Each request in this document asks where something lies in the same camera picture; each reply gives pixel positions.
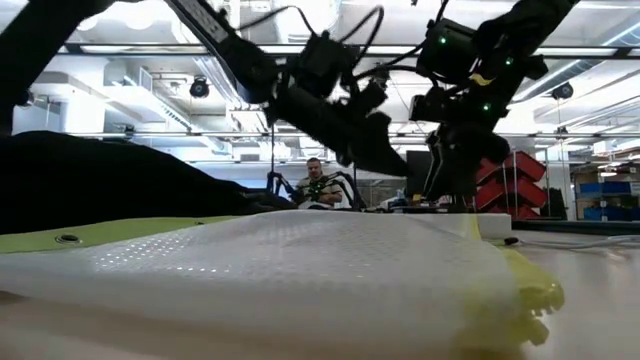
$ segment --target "ceiling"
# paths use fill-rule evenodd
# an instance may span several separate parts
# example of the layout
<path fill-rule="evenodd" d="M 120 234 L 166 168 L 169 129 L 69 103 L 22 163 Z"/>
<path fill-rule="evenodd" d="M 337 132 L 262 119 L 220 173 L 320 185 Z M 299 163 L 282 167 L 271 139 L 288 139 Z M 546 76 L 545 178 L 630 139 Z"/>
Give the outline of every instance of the ceiling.
<path fill-rule="evenodd" d="M 225 7 L 232 25 L 247 23 L 265 15 L 270 9 L 285 5 L 299 6 L 309 17 L 314 29 L 328 28 L 332 36 L 340 37 L 353 28 L 372 8 L 372 2 L 365 0 L 211 0 L 215 7 Z M 0 23 L 7 24 L 23 6 L 25 0 L 0 0 Z M 420 0 L 418 6 L 410 6 L 410 0 L 378 0 L 385 10 L 384 22 L 374 44 L 381 46 L 415 45 L 424 38 L 426 24 L 433 18 L 439 5 L 435 0 Z M 496 17 L 510 9 L 511 0 L 451 0 L 446 17 L 469 27 L 477 27 L 482 21 Z M 563 21 L 547 39 L 546 46 L 636 46 L 640 44 L 640 0 L 590 1 L 582 0 L 576 9 Z M 366 25 L 349 42 L 362 44 L 371 31 Z M 264 23 L 252 27 L 241 34 L 244 38 L 260 45 L 304 43 L 308 33 L 299 15 L 288 10 Z M 95 91 L 104 94 L 112 103 L 107 106 L 105 121 L 111 124 L 132 124 L 139 131 L 166 132 L 184 131 L 184 126 L 172 125 L 162 112 L 168 106 L 177 116 L 178 124 L 186 122 L 198 131 L 208 132 L 268 132 L 264 117 L 256 109 L 247 109 L 244 104 L 231 105 L 231 95 L 224 94 L 223 76 L 216 76 L 216 64 L 210 58 L 172 56 L 175 45 L 195 43 L 189 31 L 177 21 L 173 12 L 159 0 L 147 0 L 138 4 L 116 4 L 106 12 L 87 20 L 79 27 L 70 41 L 95 44 L 158 44 L 161 56 L 121 58 L 105 53 L 96 56 L 58 56 L 46 71 L 64 72 Z M 366 70 L 383 59 L 366 58 L 356 72 Z M 553 132 L 558 126 L 567 126 L 576 133 L 630 133 L 640 132 L 640 63 L 638 61 L 566 61 L 548 60 L 550 72 L 537 81 L 526 81 L 512 106 L 511 114 L 501 121 L 496 131 L 504 133 Z M 194 76 L 212 73 L 211 94 L 206 99 L 195 99 L 189 95 L 189 87 Z M 164 105 L 158 105 L 138 92 L 115 89 L 122 81 L 107 81 L 107 78 L 124 74 L 135 79 L 133 84 L 141 85 L 148 76 L 153 95 Z M 571 99 L 557 102 L 547 94 L 554 87 L 570 81 L 575 90 Z M 393 73 L 391 86 L 387 91 L 388 100 L 380 110 L 388 113 L 393 122 L 392 133 L 422 134 L 434 128 L 433 124 L 410 123 L 408 104 L 416 94 L 424 94 L 430 85 L 428 81 L 412 73 Z M 60 87 L 40 84 L 41 95 L 56 98 L 51 92 L 61 91 Z M 61 101 L 69 101 L 60 95 Z M 279 123 L 276 131 L 295 131 L 287 124 Z M 145 144 L 169 149 L 173 153 L 189 152 L 193 156 L 222 159 L 235 153 L 251 154 L 252 151 L 270 151 L 265 139 L 217 136 L 212 140 L 231 144 L 232 155 L 211 155 L 211 139 L 176 138 L 158 136 Z M 584 152 L 601 139 L 569 139 L 564 149 Z M 423 148 L 423 139 L 395 139 L 400 152 Z M 537 139 L 537 147 L 558 145 L 556 139 Z M 282 137 L 277 142 L 279 156 L 305 157 L 327 156 L 322 146 L 300 136 Z M 200 152 L 185 150 L 202 148 Z"/>

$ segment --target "white table surface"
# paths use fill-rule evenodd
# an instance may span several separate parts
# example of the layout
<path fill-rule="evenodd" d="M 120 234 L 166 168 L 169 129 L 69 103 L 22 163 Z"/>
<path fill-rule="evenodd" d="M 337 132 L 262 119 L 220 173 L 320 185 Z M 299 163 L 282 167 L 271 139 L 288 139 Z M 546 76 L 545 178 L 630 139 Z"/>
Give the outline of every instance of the white table surface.
<path fill-rule="evenodd" d="M 530 240 L 585 238 L 536 232 L 518 232 L 517 236 Z M 554 274 L 566 297 L 565 306 L 543 320 L 550 330 L 549 339 L 536 348 L 525 346 L 525 359 L 640 359 L 640 252 L 520 251 Z M 226 355 L 215 355 L 221 352 Z M 266 352 L 277 359 L 337 358 L 304 349 L 284 353 L 269 345 L 248 345 L 175 324 L 0 296 L 3 360 L 264 359 Z"/>

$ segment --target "man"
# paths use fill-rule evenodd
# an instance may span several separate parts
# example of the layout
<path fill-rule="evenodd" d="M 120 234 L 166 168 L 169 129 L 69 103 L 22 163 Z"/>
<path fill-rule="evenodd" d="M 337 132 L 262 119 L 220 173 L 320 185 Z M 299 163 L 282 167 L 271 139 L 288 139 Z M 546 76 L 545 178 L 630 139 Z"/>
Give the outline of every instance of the man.
<path fill-rule="evenodd" d="M 336 203 L 342 202 L 342 188 L 340 185 L 326 185 L 327 177 L 322 174 L 322 163 L 317 158 L 307 160 L 307 176 L 298 182 L 297 188 L 304 195 L 305 200 L 317 201 L 321 204 L 333 207 Z M 319 189 L 318 199 L 310 199 L 313 189 Z"/>

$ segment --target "white fabric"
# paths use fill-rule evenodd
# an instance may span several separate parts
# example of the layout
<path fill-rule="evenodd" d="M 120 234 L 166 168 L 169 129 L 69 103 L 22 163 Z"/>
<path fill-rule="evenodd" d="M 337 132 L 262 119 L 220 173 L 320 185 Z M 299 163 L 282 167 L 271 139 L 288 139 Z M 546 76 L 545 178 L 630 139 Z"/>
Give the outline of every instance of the white fabric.
<path fill-rule="evenodd" d="M 496 321 L 517 313 L 497 249 L 402 215 L 277 212 L 0 256 L 0 289 L 18 295 L 385 349 L 446 344 L 469 325 L 461 294 L 479 284 Z"/>

